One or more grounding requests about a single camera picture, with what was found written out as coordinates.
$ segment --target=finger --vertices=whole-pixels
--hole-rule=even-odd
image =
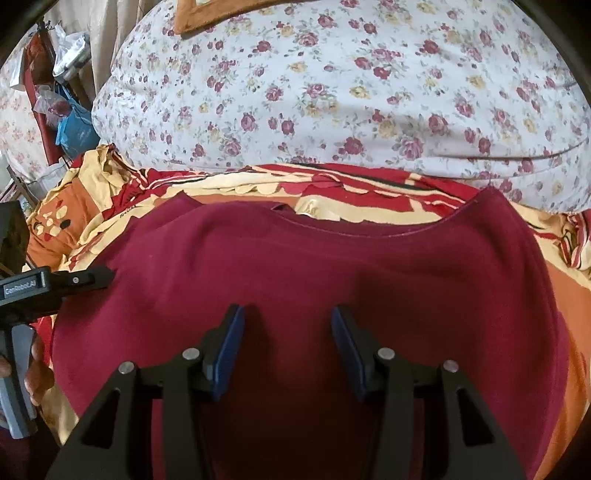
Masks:
[[[33,355],[33,359],[38,362],[43,362],[45,358],[45,344],[43,344],[43,340],[38,335],[35,336],[35,341],[31,347],[31,354]]]
[[[31,402],[39,406],[47,390],[55,385],[53,370],[46,364],[35,362],[25,376],[25,387],[31,395]]]
[[[12,372],[12,367],[7,362],[7,360],[0,355],[0,378],[10,377],[10,373]]]
[[[29,365],[29,370],[25,374],[25,388],[33,395],[41,386],[43,382],[43,370],[41,369],[41,362],[33,362]]]
[[[51,369],[48,369],[47,373],[43,378],[44,381],[41,384],[41,386],[36,390],[36,392],[33,395],[31,395],[31,403],[36,407],[41,405],[41,402],[43,401],[43,398],[45,397],[47,390],[49,390],[55,384],[55,378],[53,376],[53,371]]]

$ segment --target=blue plastic bag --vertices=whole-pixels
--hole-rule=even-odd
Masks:
[[[64,153],[73,160],[80,154],[94,150],[100,138],[92,125],[92,114],[76,102],[67,89],[59,86],[58,90],[72,106],[72,113],[58,124],[56,145],[61,145]]]

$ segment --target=floral bedsheet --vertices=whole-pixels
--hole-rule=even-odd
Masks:
[[[97,131],[136,165],[390,166],[591,206],[589,106],[511,0],[317,0],[185,39],[175,8],[138,24],[95,102]]]

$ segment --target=maroon garment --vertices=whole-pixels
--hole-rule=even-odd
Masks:
[[[167,362],[230,303],[248,306],[229,391],[203,410],[220,480],[358,478],[376,412],[356,402],[332,340],[339,303],[410,361],[457,360],[528,477],[543,458],[563,403],[566,329],[530,230],[494,189],[404,227],[179,194],[96,263],[116,270],[112,285],[67,299],[53,343],[78,414],[122,361]]]
[[[37,433],[15,440],[0,427],[0,479],[43,480],[59,447],[41,416],[37,416]]]

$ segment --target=metal screw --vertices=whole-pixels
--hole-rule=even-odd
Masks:
[[[381,348],[378,350],[378,357],[382,360],[392,360],[396,353],[391,348]]]
[[[460,365],[455,360],[445,360],[443,362],[443,368],[448,372],[455,374],[460,369]]]
[[[183,358],[185,360],[196,360],[201,355],[201,352],[197,348],[187,348],[183,352]]]
[[[132,371],[134,371],[134,369],[135,365],[133,362],[123,362],[119,366],[119,373],[122,375],[130,374]]]

